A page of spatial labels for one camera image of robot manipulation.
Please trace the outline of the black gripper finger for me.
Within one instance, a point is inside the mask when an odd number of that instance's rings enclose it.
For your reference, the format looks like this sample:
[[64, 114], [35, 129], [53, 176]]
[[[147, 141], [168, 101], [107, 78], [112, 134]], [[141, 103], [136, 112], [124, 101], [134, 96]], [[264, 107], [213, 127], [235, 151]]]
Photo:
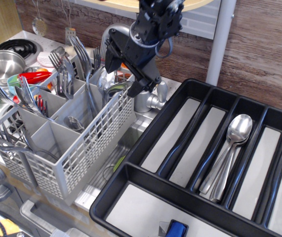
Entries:
[[155, 86], [156, 84], [153, 81], [142, 78], [133, 82], [132, 86], [128, 89], [127, 95], [129, 97], [135, 97], [142, 91], [152, 92]]
[[105, 68], [107, 73], [117, 70], [122, 60], [122, 52], [117, 46], [109, 45], [106, 50]]

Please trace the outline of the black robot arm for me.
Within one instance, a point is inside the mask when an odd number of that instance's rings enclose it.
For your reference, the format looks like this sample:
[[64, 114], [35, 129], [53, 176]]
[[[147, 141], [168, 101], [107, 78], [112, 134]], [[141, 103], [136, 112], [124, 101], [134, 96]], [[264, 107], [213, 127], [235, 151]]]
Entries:
[[134, 74], [135, 81], [128, 90], [134, 98], [142, 91], [153, 91], [161, 82], [155, 58], [165, 40], [177, 36], [182, 26], [181, 0], [141, 0], [139, 14], [128, 34], [111, 27], [106, 41], [105, 68], [108, 73], [125, 64]]

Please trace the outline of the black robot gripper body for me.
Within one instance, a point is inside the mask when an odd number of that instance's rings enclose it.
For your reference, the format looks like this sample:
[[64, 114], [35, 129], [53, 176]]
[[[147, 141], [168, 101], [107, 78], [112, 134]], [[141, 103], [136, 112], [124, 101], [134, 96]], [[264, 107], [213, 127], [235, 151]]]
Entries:
[[153, 18], [138, 17], [130, 26], [112, 24], [106, 30], [107, 46], [117, 46], [122, 52], [122, 60], [136, 80], [146, 78], [155, 84], [161, 76], [155, 63], [157, 51], [161, 47], [159, 23]]

